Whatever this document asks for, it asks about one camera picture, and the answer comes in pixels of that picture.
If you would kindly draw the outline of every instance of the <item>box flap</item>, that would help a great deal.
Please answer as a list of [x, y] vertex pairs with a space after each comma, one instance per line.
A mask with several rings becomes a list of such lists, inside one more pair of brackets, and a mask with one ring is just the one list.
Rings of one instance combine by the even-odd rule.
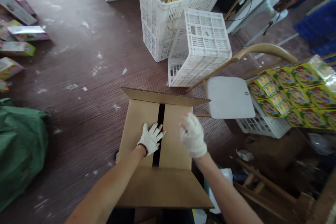
[[167, 94], [155, 91], [146, 91], [142, 89], [134, 89], [128, 87], [122, 87], [122, 90], [127, 94], [127, 96], [133, 100], [142, 100], [147, 102], [162, 103], [162, 104], [173, 104], [194, 107], [204, 103], [208, 103], [211, 100], [200, 99], [195, 97], [186, 97], [177, 94]]
[[180, 141], [180, 118], [184, 113], [193, 112], [192, 107], [166, 104], [164, 109], [163, 129], [167, 131], [161, 142], [161, 168], [191, 170], [191, 157], [184, 150]]
[[190, 170], [138, 167], [118, 207], [213, 208]]
[[[141, 138], [144, 123], [151, 126], [157, 122], [159, 106], [158, 103], [149, 103], [139, 100], [129, 101], [124, 131], [122, 133], [123, 136], [119, 148], [119, 160], [127, 158], [131, 151], [134, 150]], [[153, 155], [145, 157], [140, 163], [141, 166], [149, 167], [152, 167], [152, 164]]]

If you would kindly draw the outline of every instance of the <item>box packaging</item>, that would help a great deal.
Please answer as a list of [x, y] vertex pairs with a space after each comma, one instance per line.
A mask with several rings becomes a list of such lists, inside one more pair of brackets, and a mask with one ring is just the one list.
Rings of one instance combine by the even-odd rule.
[[293, 108], [290, 113], [286, 116], [287, 122], [292, 127], [306, 127], [306, 123], [303, 118], [300, 116], [299, 111], [296, 108]]
[[30, 7], [29, 3], [26, 0], [14, 0], [14, 1], [17, 2], [30, 15], [36, 14], [33, 8]]
[[247, 87], [257, 100], [272, 97], [279, 90], [268, 75], [261, 75], [248, 82]]
[[0, 59], [0, 79], [7, 80], [15, 74], [21, 72], [24, 68], [14, 60], [4, 57]]
[[292, 105], [283, 100], [280, 94], [275, 94], [273, 97], [257, 101], [268, 117], [285, 117], [291, 111]]
[[292, 75], [305, 88], [325, 84], [335, 72], [320, 56], [315, 55], [305, 63], [292, 67]]
[[1, 42], [0, 54], [7, 56], [34, 56], [36, 48], [27, 42]]
[[336, 108], [336, 78], [324, 85], [306, 87], [303, 90], [319, 109]]
[[273, 77], [279, 82], [281, 87], [284, 89], [299, 86], [299, 83], [295, 80], [294, 76], [291, 74], [291, 69], [288, 66], [274, 70]]
[[213, 204], [191, 171], [191, 158], [180, 141], [182, 114], [209, 102], [122, 87], [130, 98], [121, 138], [120, 160], [127, 159], [142, 135], [144, 123], [163, 124], [167, 131], [159, 149], [145, 157], [134, 172], [118, 207], [213, 208]]
[[297, 110], [307, 128], [331, 129], [317, 108], [298, 108]]
[[315, 107], [315, 105], [310, 101], [309, 97], [306, 95], [302, 87], [284, 89], [283, 93], [296, 108]]
[[50, 39], [41, 26], [9, 26], [7, 29], [21, 42]]
[[15, 2], [15, 0], [0, 0], [0, 5], [25, 25], [37, 23], [37, 20]]

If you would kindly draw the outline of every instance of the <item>forearm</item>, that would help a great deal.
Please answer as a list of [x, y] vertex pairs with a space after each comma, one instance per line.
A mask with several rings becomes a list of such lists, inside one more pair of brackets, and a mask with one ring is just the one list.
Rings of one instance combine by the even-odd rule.
[[208, 181], [220, 211], [227, 223], [263, 223], [243, 197], [233, 187], [233, 185], [231, 185], [224, 177], [208, 152], [203, 157], [200, 157], [195, 161]]
[[108, 171], [72, 212], [66, 224], [105, 224], [145, 154], [145, 149], [137, 146], [129, 157]]

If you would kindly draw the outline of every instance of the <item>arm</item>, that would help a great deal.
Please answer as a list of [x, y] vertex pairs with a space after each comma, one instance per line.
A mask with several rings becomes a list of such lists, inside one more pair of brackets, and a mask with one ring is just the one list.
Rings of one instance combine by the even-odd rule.
[[157, 128], [157, 124], [154, 124], [148, 131], [145, 123], [143, 128], [141, 139], [129, 157], [118, 162], [98, 180], [65, 224], [105, 224], [107, 222], [135, 169], [145, 156], [151, 155], [158, 149], [157, 142], [166, 133], [165, 131], [160, 133], [162, 124], [159, 128]]
[[186, 151], [196, 161], [207, 179], [227, 223], [262, 224], [257, 214], [224, 177], [207, 152], [203, 129], [195, 115], [189, 113], [182, 118], [180, 133]]

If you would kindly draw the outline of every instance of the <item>work glove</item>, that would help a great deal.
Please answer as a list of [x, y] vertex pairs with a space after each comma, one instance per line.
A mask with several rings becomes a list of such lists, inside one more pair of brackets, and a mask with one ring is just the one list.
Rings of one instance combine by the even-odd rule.
[[188, 113], [182, 117], [180, 127], [182, 144], [192, 158], [200, 158], [207, 152], [207, 145], [204, 142], [204, 133], [198, 118]]
[[142, 145], [146, 149], [146, 156], [153, 154], [159, 148], [158, 141], [163, 138], [164, 133], [161, 132], [162, 124], [158, 128], [158, 124], [154, 123], [148, 131], [147, 123], [143, 125], [143, 132], [137, 145]]

